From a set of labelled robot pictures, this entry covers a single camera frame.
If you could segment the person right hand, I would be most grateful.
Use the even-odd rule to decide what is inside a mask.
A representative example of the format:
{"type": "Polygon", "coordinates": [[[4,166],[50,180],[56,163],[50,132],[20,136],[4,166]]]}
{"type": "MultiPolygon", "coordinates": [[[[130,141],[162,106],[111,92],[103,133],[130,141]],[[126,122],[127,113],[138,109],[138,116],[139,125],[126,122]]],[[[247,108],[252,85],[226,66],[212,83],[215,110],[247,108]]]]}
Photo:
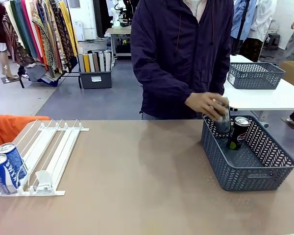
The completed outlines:
{"type": "Polygon", "coordinates": [[[185,105],[212,120],[220,120],[221,114],[227,111],[229,101],[217,93],[191,93],[185,100],[185,105]]]}

